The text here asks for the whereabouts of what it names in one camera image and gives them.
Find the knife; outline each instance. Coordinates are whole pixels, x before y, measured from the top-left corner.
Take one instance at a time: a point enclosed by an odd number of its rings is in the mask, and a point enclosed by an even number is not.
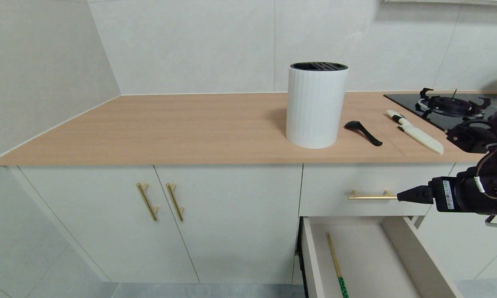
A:
[[[435,138],[429,136],[419,128],[412,125],[412,123],[410,123],[405,117],[403,117],[403,115],[397,113],[396,111],[387,110],[386,113],[388,113],[388,116],[390,116],[394,121],[400,124],[398,128],[405,132],[405,134],[408,134],[428,149],[438,154],[443,154],[443,145],[440,142],[436,141]]]

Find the wooden countertop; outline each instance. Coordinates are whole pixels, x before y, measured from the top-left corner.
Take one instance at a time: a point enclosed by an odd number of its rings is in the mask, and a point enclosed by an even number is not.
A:
[[[120,96],[0,156],[6,165],[477,162],[445,134],[386,99],[347,92],[337,142],[303,149],[285,137],[286,93]],[[385,115],[398,111],[443,144],[429,151]],[[359,120],[383,142],[343,129]]]

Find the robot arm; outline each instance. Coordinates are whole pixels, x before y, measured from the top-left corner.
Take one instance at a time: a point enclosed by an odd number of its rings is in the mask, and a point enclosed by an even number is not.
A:
[[[472,123],[489,126],[478,127],[478,134],[471,133]],[[467,142],[467,146],[485,146],[488,153],[477,166],[460,172],[456,177],[436,177],[428,185],[421,185],[397,194],[399,201],[433,204],[440,212],[469,212],[489,215],[485,224],[497,227],[492,219],[497,216],[497,113],[487,121],[466,121],[449,132],[448,138]]]

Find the chopsticks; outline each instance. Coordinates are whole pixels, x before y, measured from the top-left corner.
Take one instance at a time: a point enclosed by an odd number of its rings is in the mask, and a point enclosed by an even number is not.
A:
[[[349,298],[347,294],[346,284],[344,283],[344,278],[341,274],[341,269],[339,267],[339,262],[337,261],[337,255],[335,254],[335,248],[333,247],[333,242],[331,241],[331,236],[326,233],[327,242],[329,243],[329,249],[331,250],[331,256],[333,257],[333,264],[335,265],[335,271],[337,272],[337,277],[339,278],[339,284],[341,285],[341,291],[343,298]]]

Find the barcode label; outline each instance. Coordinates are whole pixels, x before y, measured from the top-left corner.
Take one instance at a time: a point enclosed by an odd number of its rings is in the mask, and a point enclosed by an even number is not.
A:
[[[454,209],[454,202],[452,200],[451,194],[451,184],[447,181],[443,181],[443,190],[445,191],[445,201],[447,202],[447,209]]]

